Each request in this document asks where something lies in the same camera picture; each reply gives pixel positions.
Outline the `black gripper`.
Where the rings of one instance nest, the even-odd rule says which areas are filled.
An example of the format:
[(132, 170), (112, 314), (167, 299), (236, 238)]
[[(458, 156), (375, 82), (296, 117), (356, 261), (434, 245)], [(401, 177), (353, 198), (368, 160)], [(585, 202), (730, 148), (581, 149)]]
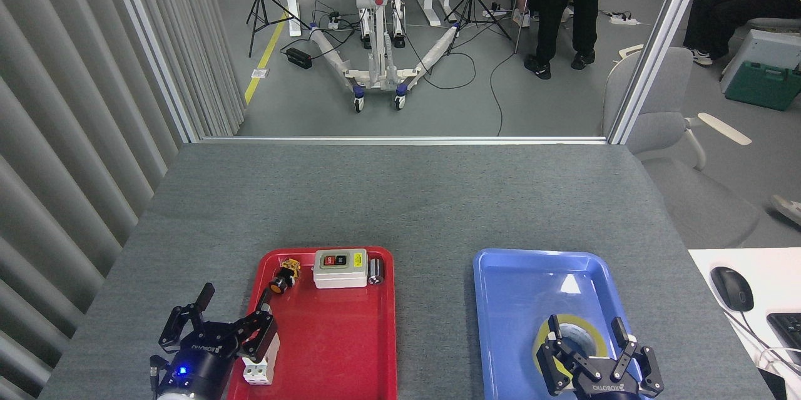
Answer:
[[(172, 309), (158, 343), (175, 356), (158, 383), (158, 399), (220, 399), (237, 355), (254, 363), (266, 357), (278, 331), (271, 306), (261, 305), (235, 323), (204, 323), (214, 293), (212, 283), (205, 283), (195, 302)], [(188, 321), (193, 331), (180, 340)]]
[[(535, 339), (535, 363), (552, 396), (572, 392), (578, 399), (639, 399), (657, 397), (664, 391), (655, 352), (641, 345), (627, 332), (621, 317), (610, 323), (620, 354), (617, 359), (589, 357), (589, 323), (573, 314), (557, 314), (546, 319)], [(555, 341), (577, 359), (573, 369), (560, 361)], [(629, 373), (636, 362), (641, 379)]]

